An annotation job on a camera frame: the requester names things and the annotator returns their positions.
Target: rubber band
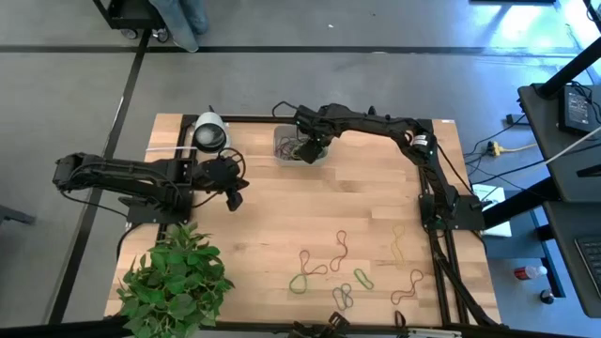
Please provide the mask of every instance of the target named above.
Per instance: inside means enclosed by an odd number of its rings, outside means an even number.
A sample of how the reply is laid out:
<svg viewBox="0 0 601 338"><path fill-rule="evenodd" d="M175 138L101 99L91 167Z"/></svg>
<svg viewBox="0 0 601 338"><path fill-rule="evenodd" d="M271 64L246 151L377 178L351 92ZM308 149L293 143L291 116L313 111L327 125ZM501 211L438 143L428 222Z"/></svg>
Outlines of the rubber band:
<svg viewBox="0 0 601 338"><path fill-rule="evenodd" d="M340 239L340 234L343 234L344 237L342 238L342 240ZM331 261L330 261L330 270L336 272L340 269L340 263L342 262L342 260L347 257L348 254L348 247L347 247L347 232L345 230L340 230L336 233L336 240L338 240L338 242L336 244L342 244L343 247L345 247L345 253L339 255L339 256L335 256ZM335 269L334 266L332 265L335 261L337 260L338 262L338 267Z"/></svg>
<svg viewBox="0 0 601 338"><path fill-rule="evenodd" d="M294 284L294 281L296 281L297 278L299 278L299 277L302 277L302 279L304 280L304 288L303 289L295 289L292 286ZM299 273L298 275L294 276L294 278L292 278L292 280L288 284L288 288L290 289L290 291L292 291L293 294L297 294L297 295L302 295L303 293L307 292L307 276L303 275L302 273Z"/></svg>
<svg viewBox="0 0 601 338"><path fill-rule="evenodd" d="M340 302L338 301L338 298L336 298L336 291L340 291L340 299L342 300L344 307L340 306ZM334 298L338 310L344 311L352 307L355 303L355 300L352 297L350 297L350 291L352 291L352 287L348 283L344 283L340 285L340 287L335 287L331 291L331 296Z"/></svg>
<svg viewBox="0 0 601 338"><path fill-rule="evenodd" d="M419 273L419 277L416 278L415 280L413 279L413 272L417 272ZM406 297L413 297L413 295L415 295L416 290L415 290L415 285L420 282L422 279L424 278L424 273L421 272L418 269L413 269L411 271L411 274L409 275L409 279L411 280L411 289L410 290L396 290L393 291L391 294L391 303L394 305L398 305L401 302L401 299L406 298ZM395 295L396 294L401 294L397 300L394 300Z"/></svg>
<svg viewBox="0 0 601 338"><path fill-rule="evenodd" d="M402 269L403 266L405 266L405 257L403 257L403 252L401 252L401 248L399 248L399 246L398 246L398 240L403 235L405 235L405 226L404 225L393 226L393 233L394 233L394 241L391 243L391 251L393 252L394 261L396 263L396 268Z"/></svg>
<svg viewBox="0 0 601 338"><path fill-rule="evenodd" d="M304 263L302 262L302 253L307 253L307 260L304 261ZM318 266L316 266L315 269L311 270L311 272L307 272L307 270L305 269L305 267L306 267L307 263L309 263L309 258L311 258L311 254L308 251L302 250L299 253L299 258L300 258L300 273L302 273L303 275L309 276L309 275L312 275L312 274L326 274L326 273L328 273L328 267L326 267L325 264L318 265ZM322 271L317 271L319 268L323 268L323 269L325 269L325 271L323 271L323 272Z"/></svg>
<svg viewBox="0 0 601 338"><path fill-rule="evenodd" d="M355 269L353 274L357 278L357 281L363 285L364 288L371 290L374 288L374 283L367 278L367 275L362 269Z"/></svg>

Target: extension cord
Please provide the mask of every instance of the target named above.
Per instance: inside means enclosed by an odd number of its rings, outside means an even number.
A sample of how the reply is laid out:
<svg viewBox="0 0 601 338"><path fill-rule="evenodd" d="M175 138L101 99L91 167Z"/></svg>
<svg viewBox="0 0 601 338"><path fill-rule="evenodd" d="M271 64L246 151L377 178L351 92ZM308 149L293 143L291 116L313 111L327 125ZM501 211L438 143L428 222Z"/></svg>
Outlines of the extension cord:
<svg viewBox="0 0 601 338"><path fill-rule="evenodd" d="M499 142L497 142L497 141L489 141L488 145L486 147L485 154L491 155L493 157L499 157L502 153L505 153L505 152L517 152L517 151L521 151L521 150L526 150L533 146L536 146L536 144L531 144L531 145L522 146L519 148L509 149L509 148L504 148L504 147L500 146Z"/></svg>

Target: keyboard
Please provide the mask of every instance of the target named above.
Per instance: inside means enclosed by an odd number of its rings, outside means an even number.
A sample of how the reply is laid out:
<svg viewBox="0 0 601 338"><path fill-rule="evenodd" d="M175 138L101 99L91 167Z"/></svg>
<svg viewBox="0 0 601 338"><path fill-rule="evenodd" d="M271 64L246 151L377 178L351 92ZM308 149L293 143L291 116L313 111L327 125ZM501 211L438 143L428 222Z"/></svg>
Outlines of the keyboard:
<svg viewBox="0 0 601 338"><path fill-rule="evenodd" d="M601 298L601 238L577 238L576 246Z"/></svg>

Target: yellow plug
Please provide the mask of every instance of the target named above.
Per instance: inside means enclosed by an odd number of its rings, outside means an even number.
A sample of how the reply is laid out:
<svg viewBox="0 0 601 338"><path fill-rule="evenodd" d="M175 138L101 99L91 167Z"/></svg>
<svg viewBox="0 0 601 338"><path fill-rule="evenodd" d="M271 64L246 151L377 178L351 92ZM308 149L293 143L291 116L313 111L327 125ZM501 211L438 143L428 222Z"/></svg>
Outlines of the yellow plug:
<svg viewBox="0 0 601 338"><path fill-rule="evenodd" d="M516 152L516 151L520 151L520 150L525 150L525 149L531 148L533 146L537 146L537 144L534 143L534 144L531 144L531 145L522 146L522 147L515 148L515 149L508 149L508 148L504 148L502 146L499 146L499 142L493 141L493 142L489 142L488 143L488 150L492 152L492 155L494 157L499 157L501 155L501 153L504 153L504 152Z"/></svg>
<svg viewBox="0 0 601 338"><path fill-rule="evenodd" d="M498 157L501 155L502 151L503 151L503 147L499 146L499 142L493 141L492 142L492 156Z"/></svg>

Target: chair wheel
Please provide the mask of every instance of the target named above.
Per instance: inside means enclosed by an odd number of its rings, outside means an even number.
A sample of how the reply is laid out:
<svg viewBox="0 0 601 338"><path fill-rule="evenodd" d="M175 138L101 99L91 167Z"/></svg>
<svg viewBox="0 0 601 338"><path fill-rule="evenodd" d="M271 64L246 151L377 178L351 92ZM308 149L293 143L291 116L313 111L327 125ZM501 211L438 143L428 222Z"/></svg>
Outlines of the chair wheel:
<svg viewBox="0 0 601 338"><path fill-rule="evenodd" d="M165 43L169 39L169 31L163 29L159 33L157 33L157 41L160 43Z"/></svg>
<svg viewBox="0 0 601 338"><path fill-rule="evenodd" d="M121 29L121 35L128 39L137 39L138 31L135 29Z"/></svg>

